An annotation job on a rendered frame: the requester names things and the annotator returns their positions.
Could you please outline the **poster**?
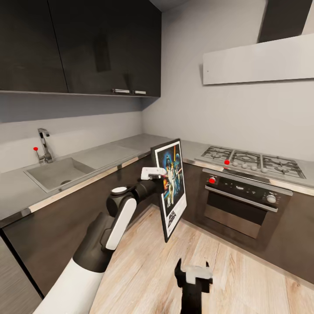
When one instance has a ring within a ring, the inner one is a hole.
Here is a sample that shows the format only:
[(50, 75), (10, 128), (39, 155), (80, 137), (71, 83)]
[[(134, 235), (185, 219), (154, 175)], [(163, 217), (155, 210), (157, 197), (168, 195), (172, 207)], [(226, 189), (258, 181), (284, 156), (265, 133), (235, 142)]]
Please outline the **poster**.
[(158, 194), (165, 243), (168, 242), (184, 214), (187, 204), (180, 138), (150, 147), (153, 166), (164, 168), (164, 193)]

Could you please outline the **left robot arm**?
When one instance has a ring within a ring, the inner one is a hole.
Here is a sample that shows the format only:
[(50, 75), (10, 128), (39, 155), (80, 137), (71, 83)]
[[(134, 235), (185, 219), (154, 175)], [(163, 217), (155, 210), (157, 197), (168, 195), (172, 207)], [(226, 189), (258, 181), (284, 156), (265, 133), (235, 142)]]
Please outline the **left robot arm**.
[(141, 201), (164, 193), (166, 175), (159, 167), (143, 167), (137, 184), (111, 191), (106, 200), (109, 215), (100, 212), (88, 226), (73, 257), (33, 314), (89, 314), (113, 253)]

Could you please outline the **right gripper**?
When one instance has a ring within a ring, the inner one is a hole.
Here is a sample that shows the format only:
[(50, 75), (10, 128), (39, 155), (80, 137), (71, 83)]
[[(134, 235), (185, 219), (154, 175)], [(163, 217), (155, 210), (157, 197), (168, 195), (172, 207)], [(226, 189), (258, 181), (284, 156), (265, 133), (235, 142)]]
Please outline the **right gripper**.
[(195, 284), (186, 282), (186, 272), (181, 271), (181, 258), (179, 259), (177, 266), (174, 270), (174, 274), (179, 288), (182, 288), (182, 298), (190, 296), (198, 300), (202, 307), (202, 292), (209, 293), (210, 284), (213, 284), (213, 279), (196, 278)]

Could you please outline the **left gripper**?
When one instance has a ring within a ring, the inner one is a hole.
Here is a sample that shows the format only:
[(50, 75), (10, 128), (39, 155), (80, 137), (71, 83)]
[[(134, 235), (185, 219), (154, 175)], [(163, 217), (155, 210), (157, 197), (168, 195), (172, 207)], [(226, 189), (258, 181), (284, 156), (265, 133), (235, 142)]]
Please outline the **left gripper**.
[(141, 178), (138, 178), (137, 184), (141, 184), (146, 190), (146, 198), (148, 198), (153, 193), (155, 194), (164, 193), (164, 180), (162, 178), (153, 178), (149, 180), (143, 180)]

